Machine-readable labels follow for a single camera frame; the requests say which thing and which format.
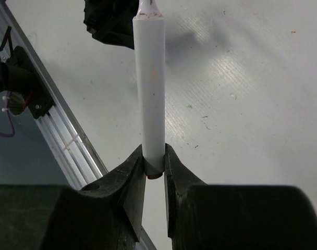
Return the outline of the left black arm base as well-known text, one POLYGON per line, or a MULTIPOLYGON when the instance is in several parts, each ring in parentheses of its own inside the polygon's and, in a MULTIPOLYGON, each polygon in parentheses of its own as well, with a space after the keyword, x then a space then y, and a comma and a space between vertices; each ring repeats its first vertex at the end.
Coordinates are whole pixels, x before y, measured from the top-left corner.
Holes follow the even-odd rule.
POLYGON ((8 26, 0 44, 0 92, 6 91, 6 110, 14 116, 28 109, 34 119, 47 114, 54 105, 42 78, 21 46, 13 47, 8 26))

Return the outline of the white brown-tip pen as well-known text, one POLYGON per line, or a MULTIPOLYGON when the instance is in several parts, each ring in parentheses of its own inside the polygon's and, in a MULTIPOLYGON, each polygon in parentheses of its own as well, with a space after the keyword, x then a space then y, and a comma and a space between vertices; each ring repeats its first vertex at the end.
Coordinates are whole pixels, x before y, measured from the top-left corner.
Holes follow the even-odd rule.
POLYGON ((164 172, 165 18, 155 1, 140 1, 132 22, 144 173, 154 180, 164 172))

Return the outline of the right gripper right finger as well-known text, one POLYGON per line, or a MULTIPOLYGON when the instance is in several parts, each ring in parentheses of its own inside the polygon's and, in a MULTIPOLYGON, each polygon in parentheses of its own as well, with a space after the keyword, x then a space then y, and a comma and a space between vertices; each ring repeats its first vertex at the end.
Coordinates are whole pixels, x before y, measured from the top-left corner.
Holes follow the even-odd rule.
POLYGON ((317 215, 297 187, 207 184, 170 145, 164 183, 173 249, 317 249, 317 215))

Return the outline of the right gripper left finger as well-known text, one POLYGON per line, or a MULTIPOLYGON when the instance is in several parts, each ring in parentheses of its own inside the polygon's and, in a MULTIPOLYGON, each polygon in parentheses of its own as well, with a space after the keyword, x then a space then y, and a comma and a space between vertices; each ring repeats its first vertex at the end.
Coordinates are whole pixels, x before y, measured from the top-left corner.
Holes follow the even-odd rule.
POLYGON ((80 190, 0 185, 0 249, 134 249, 140 241, 142 148, 80 190))

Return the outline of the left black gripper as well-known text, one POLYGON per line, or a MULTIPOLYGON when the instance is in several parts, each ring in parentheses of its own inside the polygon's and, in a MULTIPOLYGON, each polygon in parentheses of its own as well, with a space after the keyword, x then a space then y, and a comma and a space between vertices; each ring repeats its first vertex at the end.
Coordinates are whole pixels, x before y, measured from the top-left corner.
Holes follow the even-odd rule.
POLYGON ((138 7, 138 0, 88 0, 83 22, 93 39, 134 49, 132 20, 138 7))

